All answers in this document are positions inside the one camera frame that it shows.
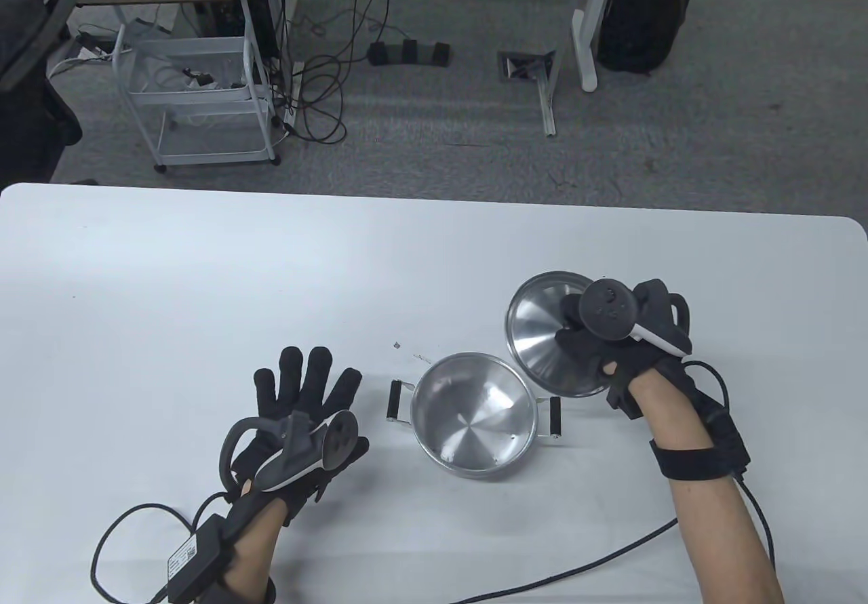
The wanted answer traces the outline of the person's left hand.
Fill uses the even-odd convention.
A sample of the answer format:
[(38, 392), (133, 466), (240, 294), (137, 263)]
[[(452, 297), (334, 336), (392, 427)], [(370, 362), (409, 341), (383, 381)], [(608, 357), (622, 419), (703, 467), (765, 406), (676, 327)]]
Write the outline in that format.
[[(258, 414), (236, 422), (220, 450), (220, 480), (232, 506), (225, 539), (241, 538), (270, 508), (288, 526), (309, 498), (322, 498), (332, 479), (369, 450), (350, 411), (362, 375), (345, 369), (326, 393), (331, 367), (328, 348), (304, 356), (291, 346), (282, 350), (278, 376), (255, 371)], [(273, 508), (278, 501), (283, 506)]]

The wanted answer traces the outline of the person's right hand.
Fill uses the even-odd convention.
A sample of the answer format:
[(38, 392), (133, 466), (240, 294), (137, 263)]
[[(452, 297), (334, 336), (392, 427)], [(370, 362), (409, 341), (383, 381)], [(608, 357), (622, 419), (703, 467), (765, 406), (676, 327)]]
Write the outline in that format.
[(682, 360), (646, 341), (602, 340), (580, 322), (580, 294), (570, 294), (561, 300), (561, 313), (566, 325), (555, 335), (556, 344), (566, 353), (582, 374), (599, 378), (608, 384), (607, 401), (628, 418), (642, 417), (629, 385), (636, 378), (654, 369), (670, 383), (694, 400), (696, 387), (686, 374)]

